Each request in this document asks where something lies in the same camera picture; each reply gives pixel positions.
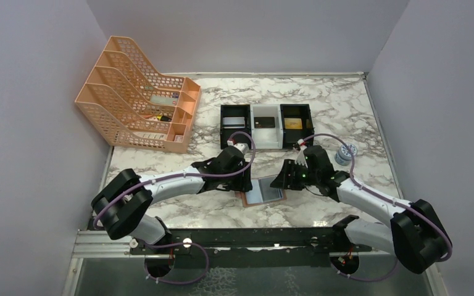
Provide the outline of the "tan leather card holder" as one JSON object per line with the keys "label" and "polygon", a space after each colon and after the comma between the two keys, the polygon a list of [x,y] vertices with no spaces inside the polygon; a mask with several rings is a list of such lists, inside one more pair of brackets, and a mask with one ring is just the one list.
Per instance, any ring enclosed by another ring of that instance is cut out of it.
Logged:
{"label": "tan leather card holder", "polygon": [[244,207],[252,207],[286,200],[286,192],[270,186],[275,176],[252,178],[252,189],[248,192],[235,192],[235,197],[241,199]]}

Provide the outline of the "black card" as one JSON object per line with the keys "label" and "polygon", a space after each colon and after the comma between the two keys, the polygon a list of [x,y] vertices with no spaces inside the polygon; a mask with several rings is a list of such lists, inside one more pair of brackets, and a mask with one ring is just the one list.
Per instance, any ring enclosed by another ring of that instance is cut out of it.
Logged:
{"label": "black card", "polygon": [[276,128],[275,117],[254,117],[254,128]]}

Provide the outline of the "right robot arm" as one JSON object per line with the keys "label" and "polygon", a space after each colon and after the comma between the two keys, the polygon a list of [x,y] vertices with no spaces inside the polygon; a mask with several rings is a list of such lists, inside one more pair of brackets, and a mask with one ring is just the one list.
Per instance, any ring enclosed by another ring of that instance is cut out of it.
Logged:
{"label": "right robot arm", "polygon": [[372,223],[350,215],[333,225],[331,242],[340,251],[369,246],[394,255],[415,274],[452,253],[449,236],[430,203],[398,199],[361,184],[352,174],[335,170],[320,146],[301,148],[296,159],[286,159],[270,185],[291,191],[314,186],[321,195],[376,219]]}

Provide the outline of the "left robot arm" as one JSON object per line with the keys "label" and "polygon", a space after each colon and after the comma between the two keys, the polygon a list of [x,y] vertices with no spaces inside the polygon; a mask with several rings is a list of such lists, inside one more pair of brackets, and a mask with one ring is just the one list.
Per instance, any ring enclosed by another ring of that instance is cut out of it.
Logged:
{"label": "left robot arm", "polygon": [[147,216],[147,209],[181,195],[250,191],[251,163],[244,159],[248,148],[247,144],[233,144],[216,157],[173,173],[140,176],[125,169],[91,201],[94,223],[101,223],[112,240],[131,236],[154,253],[162,253],[171,242],[171,233],[159,217]]}

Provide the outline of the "silver card in bin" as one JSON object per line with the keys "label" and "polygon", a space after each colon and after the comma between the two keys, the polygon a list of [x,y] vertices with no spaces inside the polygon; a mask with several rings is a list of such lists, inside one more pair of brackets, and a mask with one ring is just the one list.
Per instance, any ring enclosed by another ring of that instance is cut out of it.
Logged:
{"label": "silver card in bin", "polygon": [[244,117],[224,117],[222,120],[222,126],[224,128],[238,129],[246,127],[246,119]]}

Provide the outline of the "gold card in bin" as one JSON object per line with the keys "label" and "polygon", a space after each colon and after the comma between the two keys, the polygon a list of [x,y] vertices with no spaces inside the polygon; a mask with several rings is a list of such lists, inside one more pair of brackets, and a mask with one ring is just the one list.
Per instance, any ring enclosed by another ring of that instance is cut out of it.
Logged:
{"label": "gold card in bin", "polygon": [[303,124],[301,118],[285,118],[285,129],[287,130],[302,130]]}

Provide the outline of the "left black bin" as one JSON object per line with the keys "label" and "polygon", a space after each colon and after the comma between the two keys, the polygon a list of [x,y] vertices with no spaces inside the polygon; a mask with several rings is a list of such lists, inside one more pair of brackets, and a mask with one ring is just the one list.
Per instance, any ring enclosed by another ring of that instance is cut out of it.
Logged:
{"label": "left black bin", "polygon": [[227,140],[236,132],[251,135],[251,106],[246,105],[221,105],[220,106],[220,148],[228,146]]}

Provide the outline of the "black bin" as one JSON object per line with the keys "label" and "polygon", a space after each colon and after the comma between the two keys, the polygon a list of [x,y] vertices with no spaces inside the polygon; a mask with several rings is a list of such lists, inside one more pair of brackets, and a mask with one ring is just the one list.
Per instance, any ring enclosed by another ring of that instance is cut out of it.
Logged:
{"label": "black bin", "polygon": [[236,132],[251,135],[251,106],[246,105],[221,105],[220,106],[220,148],[228,146],[227,140]]}
{"label": "black bin", "polygon": [[309,104],[281,104],[282,148],[291,149],[298,140],[315,133]]}

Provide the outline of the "white middle bin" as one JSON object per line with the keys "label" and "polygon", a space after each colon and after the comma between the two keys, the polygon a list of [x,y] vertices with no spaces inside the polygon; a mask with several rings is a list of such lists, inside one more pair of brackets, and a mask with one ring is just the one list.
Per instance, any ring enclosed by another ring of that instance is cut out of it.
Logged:
{"label": "white middle bin", "polygon": [[279,150],[282,148],[283,128],[279,104],[252,104],[251,135],[257,149]]}

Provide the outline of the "right black bin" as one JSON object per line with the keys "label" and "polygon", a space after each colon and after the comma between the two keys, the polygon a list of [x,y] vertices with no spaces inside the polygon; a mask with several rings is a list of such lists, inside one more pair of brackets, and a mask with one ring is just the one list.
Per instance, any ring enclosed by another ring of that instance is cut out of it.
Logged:
{"label": "right black bin", "polygon": [[298,140],[315,133],[309,104],[281,104],[282,148],[291,149]]}

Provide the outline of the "small blue white jar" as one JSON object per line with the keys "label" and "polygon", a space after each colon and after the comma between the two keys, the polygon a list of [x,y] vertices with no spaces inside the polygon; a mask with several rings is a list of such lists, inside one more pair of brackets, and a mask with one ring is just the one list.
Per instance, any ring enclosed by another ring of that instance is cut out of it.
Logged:
{"label": "small blue white jar", "polygon": [[357,155],[357,147],[352,143],[343,144],[335,154],[335,162],[341,166],[351,164],[352,158]]}

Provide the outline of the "orange plastic file organizer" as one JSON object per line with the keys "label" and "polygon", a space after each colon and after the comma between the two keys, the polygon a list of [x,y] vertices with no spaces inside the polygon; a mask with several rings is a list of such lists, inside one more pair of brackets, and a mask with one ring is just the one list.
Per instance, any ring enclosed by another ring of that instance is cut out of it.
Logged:
{"label": "orange plastic file organizer", "polygon": [[184,154],[201,93],[160,73],[133,39],[111,36],[75,103],[111,146]]}

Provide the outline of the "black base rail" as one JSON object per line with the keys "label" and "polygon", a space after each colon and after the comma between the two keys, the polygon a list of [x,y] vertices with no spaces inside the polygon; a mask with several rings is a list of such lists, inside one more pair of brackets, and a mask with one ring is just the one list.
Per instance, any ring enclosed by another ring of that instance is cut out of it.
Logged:
{"label": "black base rail", "polygon": [[163,242],[164,249],[152,249],[130,236],[112,240],[105,231],[81,231],[74,252],[92,257],[120,255],[145,257],[152,263],[173,253],[178,268],[198,268],[205,262],[204,254],[194,242],[205,248],[210,267],[260,268],[282,266],[329,267],[348,251],[352,259],[343,267],[356,267],[359,252],[381,250],[375,243],[352,244],[346,233],[337,227],[321,228],[172,228]]}

